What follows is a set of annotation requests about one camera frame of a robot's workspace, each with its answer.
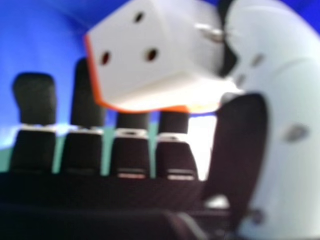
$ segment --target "cube face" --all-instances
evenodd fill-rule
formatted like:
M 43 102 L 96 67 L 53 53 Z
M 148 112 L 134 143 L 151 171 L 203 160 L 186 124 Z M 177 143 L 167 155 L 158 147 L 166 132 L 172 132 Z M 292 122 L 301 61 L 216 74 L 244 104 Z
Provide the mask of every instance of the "cube face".
M 132 0 L 94 27 L 86 47 L 96 101 L 120 112 L 216 106 L 199 85 L 213 81 L 222 45 L 196 29 L 220 26 L 214 10 L 198 0 Z
M 86 38 L 104 100 L 177 72 L 175 51 L 153 1 L 129 2 Z

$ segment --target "blue background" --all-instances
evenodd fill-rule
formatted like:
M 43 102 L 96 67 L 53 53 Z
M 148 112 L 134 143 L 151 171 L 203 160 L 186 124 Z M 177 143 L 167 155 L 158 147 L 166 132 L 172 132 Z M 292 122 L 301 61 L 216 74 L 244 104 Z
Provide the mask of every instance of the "blue background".
M 208 0 L 216 4 L 218 0 Z M 318 32 L 320 1 L 283 0 Z M 67 125 L 76 62 L 86 55 L 85 33 L 128 0 L 0 0 L 0 149 L 14 140 L 19 112 L 12 93 L 19 73 L 47 73 L 54 77 L 57 123 Z M 116 114 L 106 120 L 112 125 Z

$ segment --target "orange trim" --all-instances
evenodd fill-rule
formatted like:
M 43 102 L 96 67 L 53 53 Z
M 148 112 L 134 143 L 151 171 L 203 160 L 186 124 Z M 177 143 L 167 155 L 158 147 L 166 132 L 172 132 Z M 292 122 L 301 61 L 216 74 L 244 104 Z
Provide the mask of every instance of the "orange trim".
M 106 103 L 104 101 L 102 93 L 100 91 L 99 80 L 98 80 L 99 78 L 98 78 L 98 74 L 97 74 L 97 70 L 96 70 L 96 66 L 95 66 L 95 61 L 94 61 L 94 54 L 93 54 L 93 50 L 92 50 L 91 43 L 90 43 L 90 37 L 88 34 L 86 36 L 84 36 L 84 44 L 85 44 L 85 48 L 87 51 L 87 62 L 88 62 L 90 76 L 91 76 L 91 85 L 92 85 L 94 99 L 95 99 L 95 102 L 100 106 L 115 110 L 120 113 L 127 113 L 127 114 L 149 113 L 149 112 L 153 112 L 153 111 L 201 114 L 201 113 L 214 112 L 219 107 L 219 104 L 217 103 L 217 104 L 208 104 L 205 106 L 202 106 L 202 105 L 173 106 L 173 107 L 167 107 L 167 108 L 162 108 L 162 109 L 152 109 L 152 110 L 148 110 L 148 111 L 146 111 L 146 110 L 145 111 L 130 111 L 130 110 L 122 109 L 122 108 L 116 107 L 114 105 L 111 105 L 109 103 Z

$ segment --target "dark hole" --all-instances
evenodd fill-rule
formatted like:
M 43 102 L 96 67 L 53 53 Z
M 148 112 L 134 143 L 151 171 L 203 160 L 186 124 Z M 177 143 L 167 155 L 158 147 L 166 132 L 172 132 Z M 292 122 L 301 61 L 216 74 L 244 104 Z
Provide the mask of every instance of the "dark hole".
M 102 65 L 107 65 L 110 62 L 110 58 L 111 58 L 111 53 L 110 52 L 105 52 L 102 56 L 102 61 L 101 64 Z
M 153 48 L 146 53 L 145 58 L 148 62 L 152 62 L 157 58 L 157 56 L 158 56 L 158 50 Z
M 137 23 L 140 23 L 145 17 L 145 14 L 143 12 L 139 12 L 135 19 L 134 19 L 134 22 L 137 24 Z

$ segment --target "robotic hand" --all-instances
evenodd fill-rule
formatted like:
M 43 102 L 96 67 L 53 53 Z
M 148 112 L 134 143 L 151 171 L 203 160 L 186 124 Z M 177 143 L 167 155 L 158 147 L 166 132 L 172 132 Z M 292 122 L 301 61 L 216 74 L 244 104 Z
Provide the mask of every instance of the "robotic hand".
M 96 101 L 121 112 L 205 112 L 226 93 L 260 94 L 268 135 L 249 209 L 264 221 L 245 217 L 238 233 L 319 238 L 319 36 L 280 1 L 227 2 L 221 19 L 201 1 L 132 0 L 93 28 L 86 44 Z

